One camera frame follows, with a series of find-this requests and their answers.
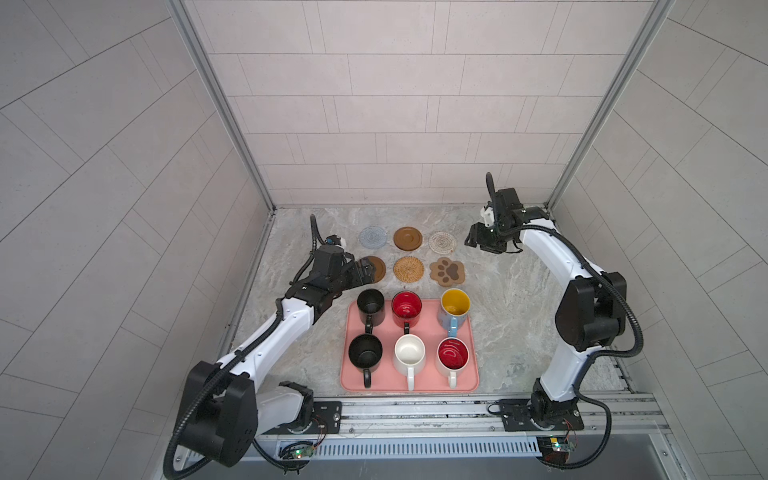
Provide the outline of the blue-grey woven round coaster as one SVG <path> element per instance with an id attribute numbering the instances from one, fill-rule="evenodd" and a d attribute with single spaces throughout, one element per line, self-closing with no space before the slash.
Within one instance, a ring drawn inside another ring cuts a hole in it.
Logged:
<path id="1" fill-rule="evenodd" d="M 387 244 L 388 235 L 380 226 L 369 226 L 360 232 L 358 240 L 364 248 L 376 250 Z"/>

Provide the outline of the multicolour woven round coaster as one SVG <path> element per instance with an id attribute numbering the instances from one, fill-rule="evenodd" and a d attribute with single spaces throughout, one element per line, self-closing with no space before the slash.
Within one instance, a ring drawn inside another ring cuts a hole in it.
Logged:
<path id="1" fill-rule="evenodd" d="M 429 238 L 428 244 L 433 252 L 441 256 L 447 256 L 457 248 L 456 238 L 445 231 L 433 233 Z"/>

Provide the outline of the black mug red inside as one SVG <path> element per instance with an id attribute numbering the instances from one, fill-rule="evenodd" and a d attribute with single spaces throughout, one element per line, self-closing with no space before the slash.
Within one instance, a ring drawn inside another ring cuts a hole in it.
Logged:
<path id="1" fill-rule="evenodd" d="M 409 334 L 412 328 L 418 324 L 422 308 L 421 298 L 413 291 L 400 291 L 391 301 L 393 321 L 405 334 Z"/>

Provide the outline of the blue mug yellow inside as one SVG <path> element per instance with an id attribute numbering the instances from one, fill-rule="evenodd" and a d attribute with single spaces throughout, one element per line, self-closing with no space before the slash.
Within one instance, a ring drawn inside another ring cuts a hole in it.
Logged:
<path id="1" fill-rule="evenodd" d="M 442 294 L 437 320 L 449 337 L 457 336 L 458 330 L 468 318 L 470 309 L 471 299 L 463 290 L 451 288 Z"/>

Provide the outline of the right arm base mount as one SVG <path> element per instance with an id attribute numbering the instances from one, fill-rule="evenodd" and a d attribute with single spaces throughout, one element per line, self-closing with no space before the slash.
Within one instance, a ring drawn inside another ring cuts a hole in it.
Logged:
<path id="1" fill-rule="evenodd" d="M 504 398 L 487 407 L 490 415 L 500 417 L 506 432 L 580 431 L 583 419 L 578 399 L 558 402 L 551 400 L 537 378 L 528 400 Z"/>

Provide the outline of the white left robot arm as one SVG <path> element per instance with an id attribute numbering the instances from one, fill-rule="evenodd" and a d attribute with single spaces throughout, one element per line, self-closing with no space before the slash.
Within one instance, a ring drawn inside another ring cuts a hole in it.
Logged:
<path id="1" fill-rule="evenodd" d="M 166 478 L 186 478 L 212 461 L 231 467 L 262 433 L 310 423 L 310 389 L 291 382 L 265 394 L 258 389 L 288 347 L 336 298 L 373 283 L 376 268 L 369 258 L 355 259 L 342 247 L 324 243 L 311 252 L 299 274 L 276 300 L 274 314 L 244 343 L 189 372 L 163 458 Z"/>

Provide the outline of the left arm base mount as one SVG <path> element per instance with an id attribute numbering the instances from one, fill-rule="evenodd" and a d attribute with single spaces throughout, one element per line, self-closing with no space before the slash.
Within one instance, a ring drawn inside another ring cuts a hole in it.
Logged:
<path id="1" fill-rule="evenodd" d="M 257 435 L 306 432 L 336 434 L 340 429 L 342 403 L 316 401 L 314 391 L 296 382 L 284 381 L 265 393 L 256 394 Z"/>

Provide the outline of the woven rattan round coaster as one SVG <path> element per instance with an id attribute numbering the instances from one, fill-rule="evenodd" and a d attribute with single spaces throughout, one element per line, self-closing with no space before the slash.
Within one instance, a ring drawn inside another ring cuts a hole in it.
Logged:
<path id="1" fill-rule="evenodd" d="M 396 279 L 407 284 L 419 281 L 424 272 L 425 268 L 422 261 L 413 256 L 402 257 L 393 266 Z"/>

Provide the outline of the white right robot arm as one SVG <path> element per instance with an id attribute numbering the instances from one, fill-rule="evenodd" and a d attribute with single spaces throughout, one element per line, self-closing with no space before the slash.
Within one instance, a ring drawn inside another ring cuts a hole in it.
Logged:
<path id="1" fill-rule="evenodd" d="M 510 243 L 523 245 L 564 288 L 555 313 L 561 342 L 535 391 L 552 402 L 571 401 L 589 369 L 589 358 L 625 331 L 626 310 L 616 296 L 626 294 L 626 281 L 616 272 L 600 271 L 542 208 L 524 206 L 515 189 L 497 190 L 492 178 L 487 180 L 490 200 L 481 209 L 482 220 L 470 227 L 465 244 L 494 254 L 506 253 Z"/>

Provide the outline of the dark wooden round coaster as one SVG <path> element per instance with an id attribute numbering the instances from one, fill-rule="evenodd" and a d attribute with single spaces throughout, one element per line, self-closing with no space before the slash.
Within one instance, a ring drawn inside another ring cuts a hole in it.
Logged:
<path id="1" fill-rule="evenodd" d="M 368 260 L 374 268 L 373 283 L 382 281 L 385 278 L 387 271 L 385 262 L 377 256 L 367 256 L 366 260 Z"/>

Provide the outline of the cork paw print coaster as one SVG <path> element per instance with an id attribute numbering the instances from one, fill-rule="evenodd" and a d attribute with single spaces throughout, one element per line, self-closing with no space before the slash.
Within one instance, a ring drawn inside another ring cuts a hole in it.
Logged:
<path id="1" fill-rule="evenodd" d="M 460 261 L 440 257 L 430 264 L 430 278 L 443 288 L 463 284 L 466 280 L 465 266 Z"/>

